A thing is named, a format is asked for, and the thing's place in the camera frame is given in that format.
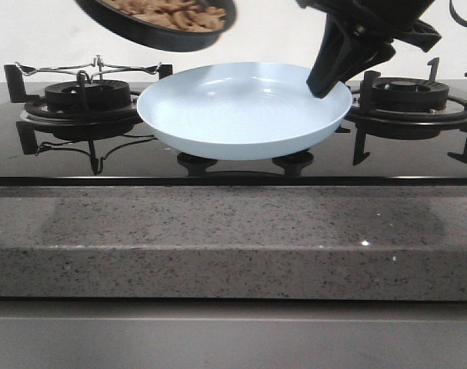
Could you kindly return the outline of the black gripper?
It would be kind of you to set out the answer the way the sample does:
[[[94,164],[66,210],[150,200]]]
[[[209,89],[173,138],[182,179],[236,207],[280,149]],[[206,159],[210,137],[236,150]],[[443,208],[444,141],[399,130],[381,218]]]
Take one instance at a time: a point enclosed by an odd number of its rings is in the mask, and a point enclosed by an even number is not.
[[[442,38],[420,19],[431,1],[298,1],[301,8],[327,13],[324,35],[307,78],[316,98],[324,98],[339,82],[346,82],[395,55],[394,39],[428,52]],[[358,40],[349,26],[362,27],[386,39]]]

